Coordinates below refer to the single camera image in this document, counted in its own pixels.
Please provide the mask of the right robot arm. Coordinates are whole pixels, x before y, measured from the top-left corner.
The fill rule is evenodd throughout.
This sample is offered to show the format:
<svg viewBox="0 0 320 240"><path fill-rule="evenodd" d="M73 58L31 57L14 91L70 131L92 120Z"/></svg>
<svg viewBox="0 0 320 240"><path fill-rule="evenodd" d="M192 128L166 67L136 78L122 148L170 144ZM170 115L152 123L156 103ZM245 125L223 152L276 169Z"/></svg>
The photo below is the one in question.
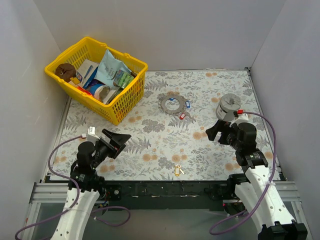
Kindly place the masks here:
<svg viewBox="0 0 320 240"><path fill-rule="evenodd" d="M259 240L305 240L308 230L304 223L298 223L286 208L273 181L274 172L264 154L257 148L256 127L248 122L227 122L218 120L207 129L210 141L217 134L218 142L235 150L237 163L243 174L229 177L227 195L239 198L252 219Z"/></svg>

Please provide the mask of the red key tag with key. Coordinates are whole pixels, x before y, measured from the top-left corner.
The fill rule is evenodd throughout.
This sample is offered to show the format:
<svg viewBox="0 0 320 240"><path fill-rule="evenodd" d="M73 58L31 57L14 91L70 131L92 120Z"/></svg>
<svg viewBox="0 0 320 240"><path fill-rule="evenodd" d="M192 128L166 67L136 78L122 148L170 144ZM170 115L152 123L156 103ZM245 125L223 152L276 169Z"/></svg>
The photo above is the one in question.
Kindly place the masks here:
<svg viewBox="0 0 320 240"><path fill-rule="evenodd" d="M181 115L179 116L179 119L183 120L185 117L186 117L186 114L185 113L181 113Z"/></svg>

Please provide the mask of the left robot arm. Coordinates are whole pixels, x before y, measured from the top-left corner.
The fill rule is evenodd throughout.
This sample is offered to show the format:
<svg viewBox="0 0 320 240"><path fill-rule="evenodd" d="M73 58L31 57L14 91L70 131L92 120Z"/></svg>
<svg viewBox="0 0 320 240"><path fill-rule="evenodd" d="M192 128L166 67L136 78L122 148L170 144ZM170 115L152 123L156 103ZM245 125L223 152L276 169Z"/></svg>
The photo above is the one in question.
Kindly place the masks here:
<svg viewBox="0 0 320 240"><path fill-rule="evenodd" d="M97 173L97 167L106 159L115 159L126 147L131 138L129 134L119 134L102 130L108 140L98 137L92 127L85 141L77 147L76 160L70 168L68 190L59 222L51 237L53 240L81 240L97 200L111 195L112 190L106 187L105 179Z"/></svg>

